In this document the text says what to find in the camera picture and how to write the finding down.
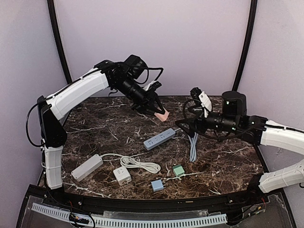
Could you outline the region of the pink plug adapter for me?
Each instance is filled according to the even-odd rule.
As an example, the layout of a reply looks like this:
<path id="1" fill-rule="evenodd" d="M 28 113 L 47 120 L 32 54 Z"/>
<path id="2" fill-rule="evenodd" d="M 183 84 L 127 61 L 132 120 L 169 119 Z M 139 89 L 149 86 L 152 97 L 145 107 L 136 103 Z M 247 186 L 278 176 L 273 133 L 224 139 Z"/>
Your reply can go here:
<path id="1" fill-rule="evenodd" d="M 154 115 L 161 121 L 161 122 L 165 122 L 168 119 L 169 116 L 169 112 L 167 110 L 165 110 L 164 114 L 160 114 L 160 113 L 154 113 Z"/>

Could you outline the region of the blue-grey power strip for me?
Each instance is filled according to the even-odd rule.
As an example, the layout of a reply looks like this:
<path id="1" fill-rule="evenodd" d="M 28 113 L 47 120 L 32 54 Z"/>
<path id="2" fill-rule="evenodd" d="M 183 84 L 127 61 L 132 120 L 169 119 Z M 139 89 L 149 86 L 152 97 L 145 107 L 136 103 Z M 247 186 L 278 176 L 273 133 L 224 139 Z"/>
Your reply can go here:
<path id="1" fill-rule="evenodd" d="M 146 140 L 143 142 L 144 147 L 149 151 L 160 144 L 168 141 L 169 139 L 173 138 L 176 134 L 176 131 L 172 128 L 167 129 L 166 131 Z"/>

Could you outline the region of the green plug adapter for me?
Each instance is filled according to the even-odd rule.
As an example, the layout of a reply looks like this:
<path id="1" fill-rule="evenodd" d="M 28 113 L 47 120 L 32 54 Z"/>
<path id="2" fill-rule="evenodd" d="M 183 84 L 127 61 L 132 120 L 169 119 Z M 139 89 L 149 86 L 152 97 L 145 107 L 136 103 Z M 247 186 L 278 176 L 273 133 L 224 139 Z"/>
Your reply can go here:
<path id="1" fill-rule="evenodd" d="M 176 166 L 173 166 L 172 170 L 173 170 L 173 173 L 176 177 L 179 177 L 179 176 L 185 174 L 185 170 L 180 164 L 176 165 Z"/>

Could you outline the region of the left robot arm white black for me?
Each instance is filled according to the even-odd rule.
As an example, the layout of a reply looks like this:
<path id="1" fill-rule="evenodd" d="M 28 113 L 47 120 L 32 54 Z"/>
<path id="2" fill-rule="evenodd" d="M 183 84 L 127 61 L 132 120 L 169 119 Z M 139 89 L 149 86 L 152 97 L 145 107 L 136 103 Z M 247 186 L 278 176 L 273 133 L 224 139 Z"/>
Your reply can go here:
<path id="1" fill-rule="evenodd" d="M 61 90 L 37 99 L 34 107 L 38 109 L 42 137 L 38 146 L 44 152 L 46 184 L 51 189 L 48 199 L 55 206 L 63 207 L 67 203 L 67 196 L 58 190 L 63 186 L 61 158 L 67 141 L 67 133 L 60 121 L 74 107 L 95 93 L 110 88 L 131 100 L 132 110 L 155 115 L 161 121 L 168 118 L 169 113 L 156 93 L 161 83 L 155 79 L 142 87 L 137 82 L 144 70 L 151 71 L 152 68 L 136 55 L 130 55 L 123 62 L 104 60 Z"/>

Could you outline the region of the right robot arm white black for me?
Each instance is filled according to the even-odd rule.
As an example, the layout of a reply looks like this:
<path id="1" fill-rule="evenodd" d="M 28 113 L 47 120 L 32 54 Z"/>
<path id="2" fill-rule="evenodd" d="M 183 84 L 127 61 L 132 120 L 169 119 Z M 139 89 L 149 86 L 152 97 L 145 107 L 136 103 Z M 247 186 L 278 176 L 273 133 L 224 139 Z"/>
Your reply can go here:
<path id="1" fill-rule="evenodd" d="M 304 132 L 278 124 L 260 116 L 225 115 L 210 112 L 208 116 L 177 120 L 176 125 L 189 136 L 195 133 L 214 140 L 239 138 L 252 145 L 274 146 L 277 148 L 304 153 Z M 304 181 L 304 162 L 300 161 L 283 169 L 255 175 L 248 191 L 242 196 L 247 206 L 253 206 L 262 193 L 288 187 Z"/>

